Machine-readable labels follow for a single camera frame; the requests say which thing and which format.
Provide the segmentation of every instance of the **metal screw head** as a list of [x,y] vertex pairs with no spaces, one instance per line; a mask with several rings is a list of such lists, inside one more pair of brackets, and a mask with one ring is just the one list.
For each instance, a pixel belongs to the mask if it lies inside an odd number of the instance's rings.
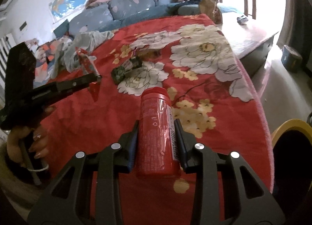
[[201,144],[201,143],[196,143],[195,144],[195,148],[198,149],[198,150],[202,150],[202,149],[204,149],[204,147],[205,147],[204,144]]
[[117,150],[117,149],[121,148],[121,145],[119,143],[114,143],[111,145],[111,148],[114,150]]
[[77,158],[83,158],[85,156],[85,153],[82,152],[82,151],[79,151],[77,154],[76,154],[76,157]]
[[233,158],[239,158],[239,153],[238,152],[235,152],[235,151],[233,151],[233,152],[231,152],[231,157],[233,157]]

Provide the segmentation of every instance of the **world map poster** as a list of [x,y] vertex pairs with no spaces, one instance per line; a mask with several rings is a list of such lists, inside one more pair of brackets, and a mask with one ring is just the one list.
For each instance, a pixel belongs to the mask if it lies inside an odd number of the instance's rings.
[[84,7],[87,0],[54,0],[50,3],[50,10],[55,22],[71,15]]

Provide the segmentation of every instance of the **bed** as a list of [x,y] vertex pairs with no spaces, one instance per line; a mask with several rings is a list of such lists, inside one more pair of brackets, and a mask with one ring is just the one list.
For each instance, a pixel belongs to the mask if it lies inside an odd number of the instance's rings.
[[[145,61],[115,85],[112,69],[127,60],[134,48],[146,47],[161,50],[161,56]],[[168,91],[174,117],[185,131],[216,152],[238,151],[273,189],[273,153],[262,106],[228,41],[206,15],[130,25],[116,31],[92,55],[103,76],[99,100],[94,102],[87,90],[79,91],[56,103],[57,110],[42,121],[50,135],[47,161],[52,176],[76,152],[99,152],[131,131],[139,119],[140,95],[159,86]],[[56,80],[81,74],[81,70],[62,71]],[[190,224],[195,180],[183,172],[180,178],[164,180],[121,174],[124,224]],[[96,177],[91,194],[93,216],[95,188]]]

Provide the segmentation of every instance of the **barcode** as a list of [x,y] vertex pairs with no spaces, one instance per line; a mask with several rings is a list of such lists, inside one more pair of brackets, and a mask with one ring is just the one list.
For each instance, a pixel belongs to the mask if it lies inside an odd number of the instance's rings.
[[172,110],[170,106],[167,106],[168,109],[168,119],[169,119],[169,129],[170,129],[170,138],[171,138],[171,147],[172,147],[172,157],[175,161],[179,161],[179,150],[177,148],[177,139],[175,136],[174,128],[174,118],[172,115]]

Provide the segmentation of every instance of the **fingernail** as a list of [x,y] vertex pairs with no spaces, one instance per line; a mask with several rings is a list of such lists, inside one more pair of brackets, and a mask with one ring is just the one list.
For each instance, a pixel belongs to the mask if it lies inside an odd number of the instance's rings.
[[39,152],[39,153],[36,153],[36,154],[35,154],[34,158],[35,158],[35,159],[38,159],[38,158],[40,158],[40,156],[41,156],[41,153]]
[[37,135],[34,136],[33,139],[34,139],[34,141],[36,141],[36,140],[38,140],[38,139],[40,139],[40,138],[41,138],[41,134],[37,134]]
[[53,112],[53,111],[54,111],[54,107],[47,107],[44,111],[45,111],[46,113]]

